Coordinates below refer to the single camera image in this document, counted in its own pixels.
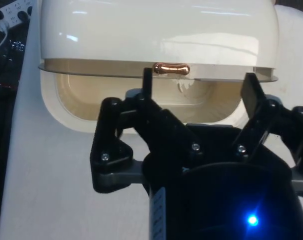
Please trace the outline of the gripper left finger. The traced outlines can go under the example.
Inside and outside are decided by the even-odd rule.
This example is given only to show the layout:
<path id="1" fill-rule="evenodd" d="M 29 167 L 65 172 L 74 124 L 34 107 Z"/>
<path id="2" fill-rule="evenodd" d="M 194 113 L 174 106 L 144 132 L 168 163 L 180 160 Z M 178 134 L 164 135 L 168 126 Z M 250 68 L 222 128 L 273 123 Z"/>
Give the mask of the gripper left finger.
<path id="1" fill-rule="evenodd" d="M 138 93 L 124 100 L 102 101 L 89 158 L 96 192 L 112 193 L 131 184 L 154 189 L 203 159 L 201 140 L 152 99 L 152 83 L 153 71 L 145 68 Z M 135 160 L 133 149 L 121 140 L 123 131 L 130 128 L 148 146 L 143 161 Z"/>

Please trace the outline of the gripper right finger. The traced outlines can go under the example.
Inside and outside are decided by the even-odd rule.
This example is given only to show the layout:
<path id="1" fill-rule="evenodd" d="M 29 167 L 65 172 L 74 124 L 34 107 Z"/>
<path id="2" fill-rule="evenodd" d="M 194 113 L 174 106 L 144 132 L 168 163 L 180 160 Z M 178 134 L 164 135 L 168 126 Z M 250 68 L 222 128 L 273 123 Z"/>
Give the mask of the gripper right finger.
<path id="1" fill-rule="evenodd" d="M 243 162 L 251 162 L 269 134 L 277 135 L 289 149 L 303 174 L 303 106 L 287 109 L 264 93 L 257 76 L 246 73 L 240 95 L 248 122 L 233 142 Z"/>

